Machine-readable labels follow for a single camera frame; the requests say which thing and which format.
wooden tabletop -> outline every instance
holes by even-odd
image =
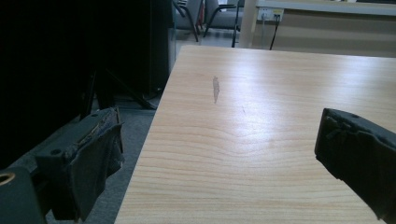
[[[323,108],[396,131],[395,99],[396,59],[185,46],[116,223],[383,223],[314,147]]]

floor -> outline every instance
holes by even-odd
[[[185,45],[202,45],[202,46],[217,46],[230,48],[233,41],[233,30],[216,30],[210,29],[203,37],[204,30],[201,30],[199,41],[195,41],[195,37],[190,31],[176,31],[176,55],[180,48]],[[161,95],[154,96],[148,99],[152,104],[158,105],[161,101]],[[61,223],[84,223],[84,224],[111,224],[114,223],[117,213],[120,209],[123,196],[130,183],[134,167],[140,155],[142,146],[146,140],[149,132],[149,127],[155,115],[155,110],[142,108],[137,102],[128,96],[116,96],[116,106],[120,110],[120,119],[122,124],[121,137],[124,148],[123,156],[125,163],[122,168],[114,175],[111,175],[106,180],[105,191],[97,199],[94,208],[90,215],[84,221],[74,222],[70,220],[56,220],[53,214],[49,212],[46,220],[49,224]],[[94,103],[92,110],[97,109]]]

wooden table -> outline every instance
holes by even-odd
[[[116,223],[382,223],[314,147],[324,107],[396,131],[395,71],[388,58],[183,47]]]

black cable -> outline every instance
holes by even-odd
[[[279,21],[280,21],[280,16],[279,16],[279,15],[275,15],[275,17],[276,17],[275,32],[274,32],[273,41],[271,42],[270,50],[272,49],[272,46],[274,45],[275,36],[276,36],[276,31],[277,31],[277,27],[279,26]]]

power outlet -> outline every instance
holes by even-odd
[[[283,19],[283,8],[276,8],[276,7],[260,7],[259,13],[257,15],[258,21],[282,21]]]

